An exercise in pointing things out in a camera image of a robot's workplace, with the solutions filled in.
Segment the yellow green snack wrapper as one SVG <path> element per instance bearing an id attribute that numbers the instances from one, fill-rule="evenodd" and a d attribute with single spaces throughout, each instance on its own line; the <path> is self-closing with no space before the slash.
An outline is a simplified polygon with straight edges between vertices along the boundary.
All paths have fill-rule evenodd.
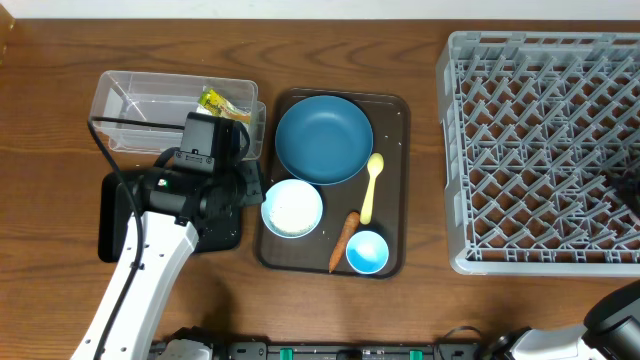
<path id="1" fill-rule="evenodd" d="M 217 93 L 213 88 L 207 88 L 203 91 L 198 100 L 196 112 L 231 119 L 241 122 L 244 125 L 249 125 L 251 122 L 251 115 L 249 112 L 236 107 L 225 97 Z"/>

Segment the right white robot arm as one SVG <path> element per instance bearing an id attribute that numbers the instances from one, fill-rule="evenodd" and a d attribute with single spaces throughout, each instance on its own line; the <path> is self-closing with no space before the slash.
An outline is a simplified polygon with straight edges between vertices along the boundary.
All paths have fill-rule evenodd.
<path id="1" fill-rule="evenodd" d="M 639 360 L 639 282 L 604 297 L 580 325 L 554 331 L 524 328 L 476 355 L 507 360 Z"/>

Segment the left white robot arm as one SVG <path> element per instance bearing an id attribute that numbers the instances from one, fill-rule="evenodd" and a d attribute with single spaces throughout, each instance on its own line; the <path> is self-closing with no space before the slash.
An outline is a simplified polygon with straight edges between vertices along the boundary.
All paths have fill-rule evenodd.
<path id="1" fill-rule="evenodd" d="M 76 359 L 144 359 L 171 289 L 213 222 L 265 200 L 260 166 L 248 161 L 239 122 L 191 112 L 179 147 L 165 150 L 135 180 L 112 168 L 131 209 L 115 272 Z"/>

